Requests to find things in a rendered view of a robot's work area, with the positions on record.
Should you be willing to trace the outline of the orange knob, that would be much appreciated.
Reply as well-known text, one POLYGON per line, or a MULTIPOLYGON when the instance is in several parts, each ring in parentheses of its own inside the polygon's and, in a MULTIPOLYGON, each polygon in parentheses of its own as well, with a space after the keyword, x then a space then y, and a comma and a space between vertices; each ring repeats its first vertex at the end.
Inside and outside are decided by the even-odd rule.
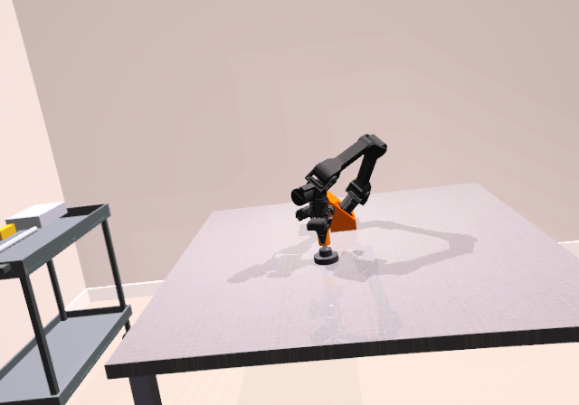
POLYGON ((318 237, 318 245, 319 245, 319 246, 327 246, 327 245, 329 245, 329 244, 330 244, 330 237, 329 237, 329 230, 327 230, 327 237, 326 237, 326 240, 325 240, 325 244, 321 244, 321 242, 320 242, 320 240, 319 240, 319 237, 318 237))

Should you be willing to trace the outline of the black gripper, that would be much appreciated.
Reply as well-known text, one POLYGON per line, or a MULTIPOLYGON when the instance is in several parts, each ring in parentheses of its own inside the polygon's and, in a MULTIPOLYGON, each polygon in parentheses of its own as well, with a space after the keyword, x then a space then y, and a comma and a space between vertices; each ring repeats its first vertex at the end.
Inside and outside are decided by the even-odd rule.
POLYGON ((329 198, 318 199, 311 201, 309 204, 313 206, 313 212, 315 219, 310 219, 307 224, 308 231, 316 231, 321 244, 325 244, 327 237, 327 230, 330 229, 330 225, 333 216, 328 216, 330 213, 335 213, 335 207, 328 205, 329 198))

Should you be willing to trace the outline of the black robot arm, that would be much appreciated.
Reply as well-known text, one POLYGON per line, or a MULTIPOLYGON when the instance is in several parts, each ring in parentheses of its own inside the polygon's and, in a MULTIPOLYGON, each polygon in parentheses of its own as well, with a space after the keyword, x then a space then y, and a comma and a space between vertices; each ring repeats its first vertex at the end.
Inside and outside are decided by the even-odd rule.
MULTIPOLYGON (((376 160, 384 155, 386 148, 387 145, 374 134, 371 136, 364 134, 337 157, 328 158, 318 163, 305 177, 308 182, 291 192, 292 201, 301 206, 314 200, 326 198, 327 190, 337 182, 340 173, 364 155, 357 178, 352 180, 346 188, 348 195, 342 202, 337 202, 343 211, 353 216, 352 211, 356 206, 358 204, 364 205, 367 202, 371 191, 369 182, 371 174, 376 160), (315 175, 317 179, 312 175, 315 175)), ((310 219, 315 218, 311 204, 298 209, 295 214, 299 221, 308 217, 310 219)))

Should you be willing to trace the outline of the silver round pedestal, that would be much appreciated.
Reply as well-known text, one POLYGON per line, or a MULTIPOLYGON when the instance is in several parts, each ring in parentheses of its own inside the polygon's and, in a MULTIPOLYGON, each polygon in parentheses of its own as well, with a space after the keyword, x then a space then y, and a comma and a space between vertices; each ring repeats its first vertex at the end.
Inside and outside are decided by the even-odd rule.
POLYGON ((338 253, 329 246, 322 246, 314 254, 314 262, 319 265, 330 265, 338 261, 338 253))

